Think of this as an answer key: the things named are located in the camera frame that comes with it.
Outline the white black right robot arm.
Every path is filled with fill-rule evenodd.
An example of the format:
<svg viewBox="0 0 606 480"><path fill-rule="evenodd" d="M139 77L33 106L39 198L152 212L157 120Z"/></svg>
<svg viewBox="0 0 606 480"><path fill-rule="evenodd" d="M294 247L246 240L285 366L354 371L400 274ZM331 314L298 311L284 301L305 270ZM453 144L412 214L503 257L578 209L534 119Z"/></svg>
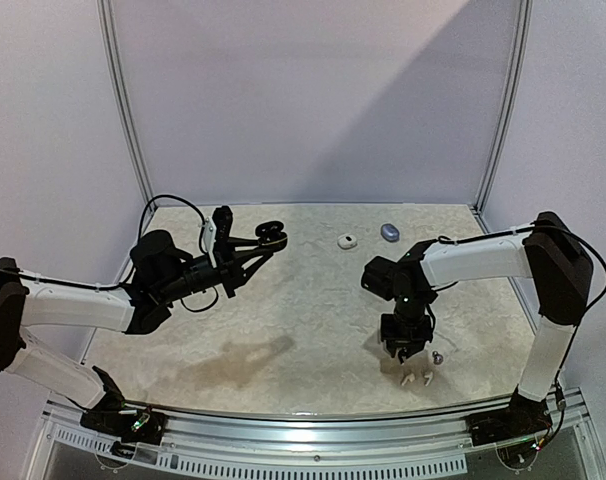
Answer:
<svg viewBox="0 0 606 480"><path fill-rule="evenodd" d="M472 280L533 281L540 322L509 404L466 419L473 445L480 446L553 434L547 395L563 400L557 381L588 311L593 271L586 244L558 215L541 212L532 223L502 232L418 242L397 261L377 256L365 265L361 285L393 302L393 311L380 318L379 338L391 357L405 362L433 340L431 305L440 290Z"/></svg>

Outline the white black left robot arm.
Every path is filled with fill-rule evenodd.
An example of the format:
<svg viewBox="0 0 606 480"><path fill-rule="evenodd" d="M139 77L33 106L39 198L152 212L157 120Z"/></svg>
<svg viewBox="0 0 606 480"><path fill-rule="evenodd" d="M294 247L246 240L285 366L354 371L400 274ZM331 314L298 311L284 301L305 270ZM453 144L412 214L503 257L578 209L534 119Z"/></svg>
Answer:
<svg viewBox="0 0 606 480"><path fill-rule="evenodd" d="M126 443L161 442L168 418L150 406L131 407L116 382L57 352L30 331L34 325L94 327L147 335L194 293L222 286L228 297L245 285L274 253L287 245L282 223L258 226L255 239L217 233L207 254L179 249L166 230L153 230L131 250L135 272L116 288L71 286L21 272L14 259L0 259L0 372L27 378L83 411L82 427Z"/></svg>

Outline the black gold earbud charging case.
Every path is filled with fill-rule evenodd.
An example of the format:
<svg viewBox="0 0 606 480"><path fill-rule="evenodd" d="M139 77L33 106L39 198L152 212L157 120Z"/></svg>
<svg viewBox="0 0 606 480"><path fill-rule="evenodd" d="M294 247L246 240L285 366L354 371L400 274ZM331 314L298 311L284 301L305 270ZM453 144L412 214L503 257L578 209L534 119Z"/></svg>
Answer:
<svg viewBox="0 0 606 480"><path fill-rule="evenodd" d="M280 251L287 246L288 235L281 221L272 220L258 225L255 235L260 247Z"/></svg>

